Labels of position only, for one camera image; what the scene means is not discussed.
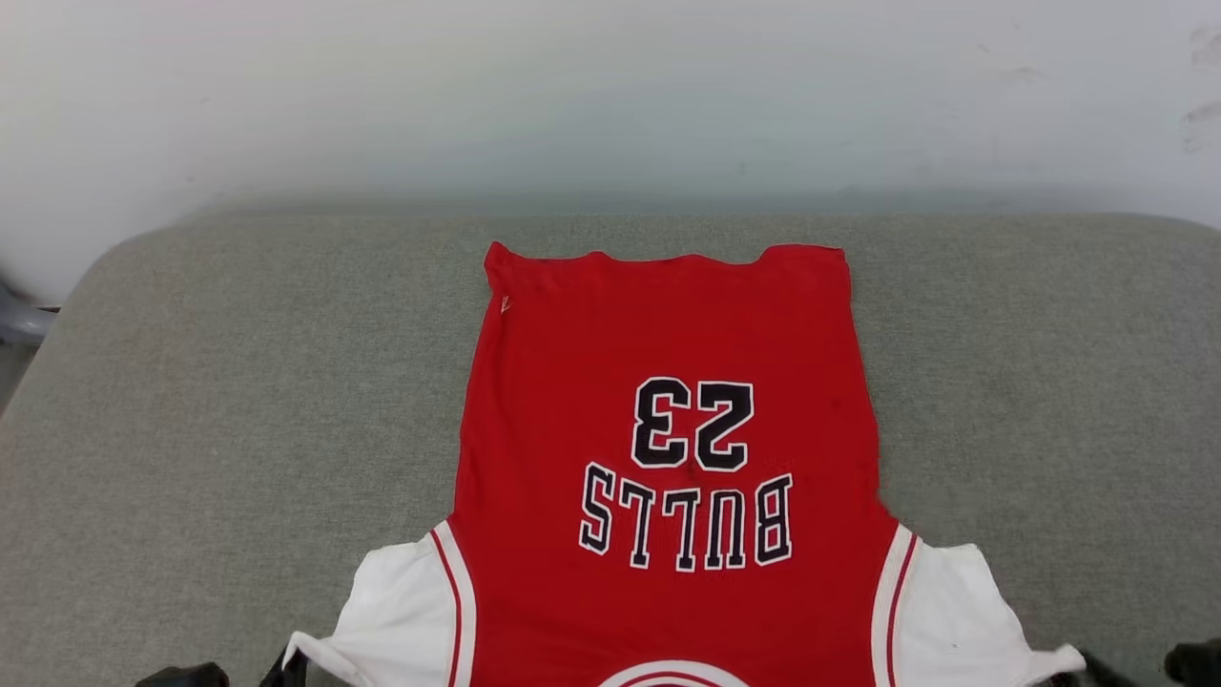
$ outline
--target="red jersey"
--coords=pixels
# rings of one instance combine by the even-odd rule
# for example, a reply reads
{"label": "red jersey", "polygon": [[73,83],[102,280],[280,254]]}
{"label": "red jersey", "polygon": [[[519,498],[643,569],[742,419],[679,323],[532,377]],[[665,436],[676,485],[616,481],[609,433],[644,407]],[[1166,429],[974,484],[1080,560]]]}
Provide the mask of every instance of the red jersey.
{"label": "red jersey", "polygon": [[333,637],[355,685],[1029,685],[973,547],[877,498],[841,250],[529,259],[495,243],[454,511],[374,552]]}

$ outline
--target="white armhole trim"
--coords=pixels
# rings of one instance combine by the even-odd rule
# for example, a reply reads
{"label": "white armhole trim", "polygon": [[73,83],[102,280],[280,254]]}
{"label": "white armhole trim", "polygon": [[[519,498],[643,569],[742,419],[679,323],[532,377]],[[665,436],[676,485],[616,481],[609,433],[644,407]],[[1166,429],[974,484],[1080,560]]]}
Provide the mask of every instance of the white armhole trim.
{"label": "white armhole trim", "polygon": [[973,544],[937,549],[899,526],[873,604],[877,687],[1028,687],[1083,670],[1077,649],[1034,652]]}
{"label": "white armhole trim", "polygon": [[298,650],[358,687],[469,687],[475,591],[449,526],[370,552],[335,633],[294,632],[283,665]]}

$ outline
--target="white sleeve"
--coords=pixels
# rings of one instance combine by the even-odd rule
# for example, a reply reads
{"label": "white sleeve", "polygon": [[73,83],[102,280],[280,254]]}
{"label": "white sleeve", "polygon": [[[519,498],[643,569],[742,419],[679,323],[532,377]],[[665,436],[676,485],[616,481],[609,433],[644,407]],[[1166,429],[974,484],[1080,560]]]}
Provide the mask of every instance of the white sleeve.
{"label": "white sleeve", "polygon": [[454,641],[459,633],[474,633],[474,617],[470,627],[458,630],[464,609],[455,602],[460,583],[455,574],[465,578],[468,591],[470,581],[447,536],[442,523],[419,542],[369,553],[357,570],[335,633],[316,639],[294,632],[283,665],[302,652],[358,687],[447,687],[452,671],[459,674],[453,683],[462,685],[464,669],[469,681],[469,663],[460,660],[469,659],[469,647],[459,656]]}
{"label": "white sleeve", "polygon": [[974,544],[938,549],[912,537],[889,628],[885,687],[1028,687],[1084,670],[1077,649],[1034,652]]}

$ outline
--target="gray fabric surface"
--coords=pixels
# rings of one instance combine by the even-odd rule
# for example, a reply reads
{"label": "gray fabric surface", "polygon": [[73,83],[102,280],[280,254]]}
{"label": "gray fabric surface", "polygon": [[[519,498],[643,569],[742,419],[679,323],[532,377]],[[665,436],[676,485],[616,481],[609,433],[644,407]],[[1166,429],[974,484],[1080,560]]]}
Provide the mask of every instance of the gray fabric surface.
{"label": "gray fabric surface", "polygon": [[1221,635],[1221,234],[1143,216],[256,218],[103,257],[0,419],[0,666],[249,685],[451,508],[491,239],[846,248],[882,497],[1035,647],[1149,685]]}

